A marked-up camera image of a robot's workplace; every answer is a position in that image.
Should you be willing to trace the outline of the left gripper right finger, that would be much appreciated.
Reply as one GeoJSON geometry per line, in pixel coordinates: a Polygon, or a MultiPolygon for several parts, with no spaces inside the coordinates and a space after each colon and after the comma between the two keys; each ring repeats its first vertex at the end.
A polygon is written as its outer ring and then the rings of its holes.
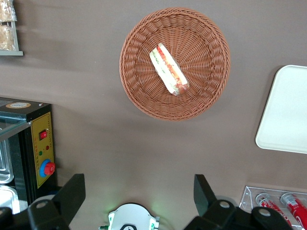
{"type": "Polygon", "coordinates": [[[185,230],[291,230],[275,210],[255,207],[250,213],[230,201],[217,199],[205,176],[194,176],[194,203],[198,211],[185,230]]]}

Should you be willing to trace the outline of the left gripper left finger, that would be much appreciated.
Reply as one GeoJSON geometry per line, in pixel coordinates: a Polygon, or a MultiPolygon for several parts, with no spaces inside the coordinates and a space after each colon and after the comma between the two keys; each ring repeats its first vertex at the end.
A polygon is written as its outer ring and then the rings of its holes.
{"type": "Polygon", "coordinates": [[[13,214],[0,208],[2,230],[68,230],[69,224],[86,198],[83,173],[72,176],[51,199],[37,200],[27,209],[13,214]]]}

